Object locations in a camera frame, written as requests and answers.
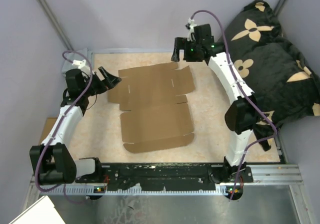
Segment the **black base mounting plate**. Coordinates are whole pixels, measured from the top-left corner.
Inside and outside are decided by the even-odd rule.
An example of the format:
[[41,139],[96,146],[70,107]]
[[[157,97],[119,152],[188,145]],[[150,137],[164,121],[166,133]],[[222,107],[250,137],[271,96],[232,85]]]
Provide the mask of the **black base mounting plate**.
[[186,193],[216,191],[218,184],[230,183],[228,197],[239,199],[245,183],[253,182],[251,168],[223,163],[103,163],[78,183],[103,183],[108,191],[127,191],[139,185],[142,191]]

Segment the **small flat cardboard box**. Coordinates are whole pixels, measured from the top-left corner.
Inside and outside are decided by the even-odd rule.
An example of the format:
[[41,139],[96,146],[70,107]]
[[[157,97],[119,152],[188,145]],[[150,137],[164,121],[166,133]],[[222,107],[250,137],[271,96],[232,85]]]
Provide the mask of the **small flat cardboard box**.
[[41,134],[41,137],[40,137],[39,144],[42,144],[42,142],[47,138],[47,136],[51,132],[56,120],[57,120],[56,117],[48,117],[46,119],[45,125],[44,125],[43,130],[42,130],[42,134]]

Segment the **aluminium rail frame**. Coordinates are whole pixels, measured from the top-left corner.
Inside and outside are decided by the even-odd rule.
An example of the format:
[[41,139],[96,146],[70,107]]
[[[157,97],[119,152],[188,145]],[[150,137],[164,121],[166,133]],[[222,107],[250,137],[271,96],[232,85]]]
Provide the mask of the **aluminium rail frame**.
[[67,223],[315,223],[295,164],[105,163],[72,184],[30,183]]

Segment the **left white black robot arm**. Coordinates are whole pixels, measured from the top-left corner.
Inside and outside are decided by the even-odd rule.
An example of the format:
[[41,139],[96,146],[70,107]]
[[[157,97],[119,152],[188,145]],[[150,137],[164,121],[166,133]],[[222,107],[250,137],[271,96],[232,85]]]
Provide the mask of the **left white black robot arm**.
[[38,186],[73,183],[86,176],[92,182],[99,182],[104,170],[96,157],[74,160],[67,149],[78,123],[89,105],[89,97],[113,89],[121,78],[108,73],[103,67],[95,72],[71,69],[66,72],[67,88],[63,92],[59,116],[48,136],[40,145],[32,146],[29,156]]

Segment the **black floral pillow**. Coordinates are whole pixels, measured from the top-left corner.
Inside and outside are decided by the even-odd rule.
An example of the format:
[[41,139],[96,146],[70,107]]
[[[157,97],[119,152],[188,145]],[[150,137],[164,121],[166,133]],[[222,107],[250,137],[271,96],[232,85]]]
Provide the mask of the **black floral pillow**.
[[306,116],[319,116],[320,78],[282,35],[267,2],[254,0],[245,6],[224,33],[236,70],[263,97],[259,108],[277,129]]

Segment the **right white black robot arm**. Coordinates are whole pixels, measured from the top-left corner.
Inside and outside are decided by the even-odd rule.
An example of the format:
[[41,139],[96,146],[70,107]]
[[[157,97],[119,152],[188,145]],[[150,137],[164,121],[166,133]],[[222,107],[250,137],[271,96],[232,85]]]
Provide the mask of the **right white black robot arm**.
[[230,102],[224,120],[231,138],[222,167],[214,170],[210,176],[215,183],[234,182],[240,177],[240,172],[246,169],[242,156],[259,118],[253,104],[260,104],[262,98],[254,95],[236,71],[225,44],[215,42],[209,24],[197,25],[189,20],[185,27],[188,36],[175,38],[171,60],[178,62],[180,51],[183,51],[183,60],[187,62],[205,61],[222,84]]

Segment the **grey folded cloth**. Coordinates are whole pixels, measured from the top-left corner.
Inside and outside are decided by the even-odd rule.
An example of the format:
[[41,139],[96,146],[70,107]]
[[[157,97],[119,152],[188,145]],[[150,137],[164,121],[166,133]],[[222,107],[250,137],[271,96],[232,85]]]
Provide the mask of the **grey folded cloth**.
[[[82,50],[78,50],[79,53],[81,53],[82,55],[88,57],[89,59],[91,58],[91,54],[88,54],[88,48],[84,48]],[[64,55],[68,60],[71,61],[71,63],[68,60],[65,60],[63,63],[63,67],[62,67],[62,73],[65,74],[66,71],[70,70],[73,68],[72,66],[72,62],[73,60],[77,60],[77,61],[83,61],[84,58],[82,56],[80,56],[79,54],[75,54],[75,53],[66,53]]]

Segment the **brown cardboard box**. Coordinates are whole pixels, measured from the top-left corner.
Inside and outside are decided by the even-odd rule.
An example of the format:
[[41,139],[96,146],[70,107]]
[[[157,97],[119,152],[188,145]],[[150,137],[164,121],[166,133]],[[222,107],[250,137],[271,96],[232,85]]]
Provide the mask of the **brown cardboard box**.
[[123,146],[130,153],[184,147],[194,140],[187,94],[196,89],[189,66],[162,63],[119,70],[108,92],[119,105]]

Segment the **white sheet corner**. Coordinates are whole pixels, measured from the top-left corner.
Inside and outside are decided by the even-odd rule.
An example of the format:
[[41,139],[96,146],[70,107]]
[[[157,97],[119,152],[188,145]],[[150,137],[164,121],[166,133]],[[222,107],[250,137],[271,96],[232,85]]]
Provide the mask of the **white sheet corner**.
[[48,196],[43,196],[10,222],[21,224],[64,224]]

